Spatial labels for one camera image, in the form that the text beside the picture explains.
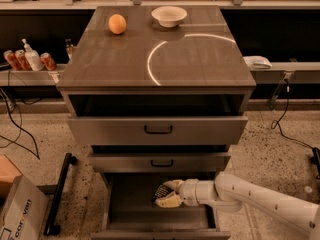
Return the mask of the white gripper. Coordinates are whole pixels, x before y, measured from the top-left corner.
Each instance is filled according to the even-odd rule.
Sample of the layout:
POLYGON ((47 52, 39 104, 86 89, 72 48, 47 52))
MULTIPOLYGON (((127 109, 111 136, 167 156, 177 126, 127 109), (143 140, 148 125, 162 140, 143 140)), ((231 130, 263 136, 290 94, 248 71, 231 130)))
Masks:
POLYGON ((182 204, 182 201, 187 206, 198 206, 196 187, 197 179, 170 180, 163 183, 164 186, 173 190, 166 197, 159 198, 155 204, 160 208, 176 208, 182 204))

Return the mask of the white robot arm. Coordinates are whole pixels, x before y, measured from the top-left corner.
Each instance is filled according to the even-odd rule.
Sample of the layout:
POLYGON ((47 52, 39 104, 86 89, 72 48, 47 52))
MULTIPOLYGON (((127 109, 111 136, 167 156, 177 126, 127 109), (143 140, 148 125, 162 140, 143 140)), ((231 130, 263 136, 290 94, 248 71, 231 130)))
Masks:
POLYGON ((161 208, 208 205, 225 212, 236 212, 247 203, 306 235, 320 240, 320 206, 237 176, 220 172, 214 180, 171 180, 162 183, 153 202, 161 208))

